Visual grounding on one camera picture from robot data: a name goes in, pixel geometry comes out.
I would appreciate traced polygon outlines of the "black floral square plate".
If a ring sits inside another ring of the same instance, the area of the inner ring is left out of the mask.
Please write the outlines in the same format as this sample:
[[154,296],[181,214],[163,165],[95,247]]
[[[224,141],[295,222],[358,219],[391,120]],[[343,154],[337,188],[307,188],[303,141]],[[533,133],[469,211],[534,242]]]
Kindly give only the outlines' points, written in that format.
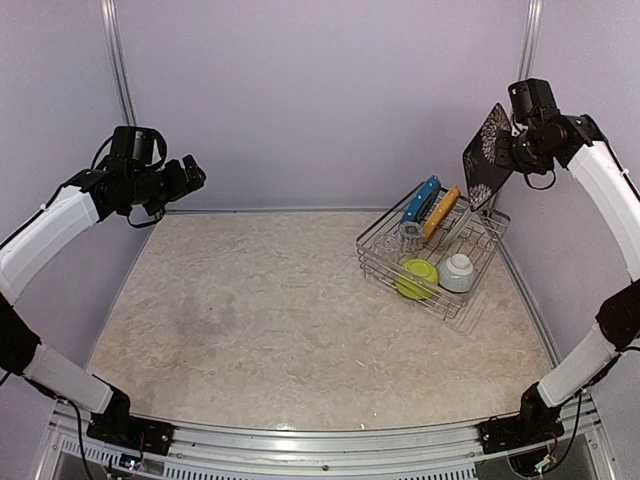
[[503,106],[496,103],[463,151],[467,197],[473,212],[489,201],[511,174],[496,164],[496,143],[501,131],[511,133],[511,124]]

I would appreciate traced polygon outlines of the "orange polka dot plate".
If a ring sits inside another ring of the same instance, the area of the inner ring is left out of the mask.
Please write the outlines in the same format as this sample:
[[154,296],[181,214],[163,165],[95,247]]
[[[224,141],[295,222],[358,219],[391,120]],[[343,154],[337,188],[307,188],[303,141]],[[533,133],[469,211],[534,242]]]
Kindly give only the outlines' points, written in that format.
[[423,241],[427,243],[440,227],[460,197],[460,190],[457,185],[451,187],[435,206],[429,218],[425,222],[423,229]]

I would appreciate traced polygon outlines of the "pale green round plate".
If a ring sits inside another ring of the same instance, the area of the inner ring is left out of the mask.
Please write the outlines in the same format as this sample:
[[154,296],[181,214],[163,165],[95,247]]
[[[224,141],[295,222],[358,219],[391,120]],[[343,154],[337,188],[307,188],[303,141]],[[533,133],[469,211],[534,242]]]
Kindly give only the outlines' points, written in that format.
[[446,234],[444,239],[441,241],[440,247],[442,249],[449,248],[449,246],[458,238],[458,236],[467,227],[472,216],[473,216],[473,211],[471,210],[470,207],[468,207],[460,216],[460,218],[456,221],[456,223],[451,227],[451,229]]

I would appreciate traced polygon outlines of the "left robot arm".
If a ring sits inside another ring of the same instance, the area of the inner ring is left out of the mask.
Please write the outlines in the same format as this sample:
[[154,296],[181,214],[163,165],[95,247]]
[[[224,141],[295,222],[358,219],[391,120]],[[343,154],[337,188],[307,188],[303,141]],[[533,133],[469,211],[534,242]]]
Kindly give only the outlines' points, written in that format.
[[140,434],[130,400],[46,345],[16,310],[33,280],[77,237],[113,214],[140,205],[158,222],[167,204],[201,189],[204,171],[187,155],[167,164],[123,172],[85,169],[60,185],[52,198],[1,244],[1,368],[53,397],[100,418],[102,430],[121,445]]

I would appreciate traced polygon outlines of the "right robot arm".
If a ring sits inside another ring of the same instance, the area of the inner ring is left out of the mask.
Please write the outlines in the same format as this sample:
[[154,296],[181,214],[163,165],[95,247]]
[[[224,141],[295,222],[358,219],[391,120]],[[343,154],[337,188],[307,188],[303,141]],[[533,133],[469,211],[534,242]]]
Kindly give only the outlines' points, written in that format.
[[560,123],[567,140],[535,145],[560,167],[556,184],[534,191],[512,179],[499,201],[514,216],[507,248],[560,354],[534,389],[540,405],[511,423],[523,444],[549,429],[546,409],[588,385],[639,334],[639,193],[597,129],[580,118]]

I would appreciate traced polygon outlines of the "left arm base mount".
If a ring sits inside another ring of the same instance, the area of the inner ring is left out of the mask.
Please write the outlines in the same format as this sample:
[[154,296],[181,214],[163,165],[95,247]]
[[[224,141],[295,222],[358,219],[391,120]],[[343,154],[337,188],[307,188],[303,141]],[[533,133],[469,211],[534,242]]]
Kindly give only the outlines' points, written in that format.
[[101,415],[92,415],[87,435],[107,444],[167,456],[173,441],[175,426],[149,418],[131,416],[124,427],[107,422]]

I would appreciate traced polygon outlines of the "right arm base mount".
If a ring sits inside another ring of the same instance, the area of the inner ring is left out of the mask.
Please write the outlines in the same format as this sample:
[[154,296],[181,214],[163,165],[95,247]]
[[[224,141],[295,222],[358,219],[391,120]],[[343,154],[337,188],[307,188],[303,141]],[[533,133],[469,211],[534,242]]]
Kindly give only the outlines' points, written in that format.
[[519,415],[490,417],[479,423],[477,430],[485,455],[552,440],[565,433],[559,419],[526,426]]

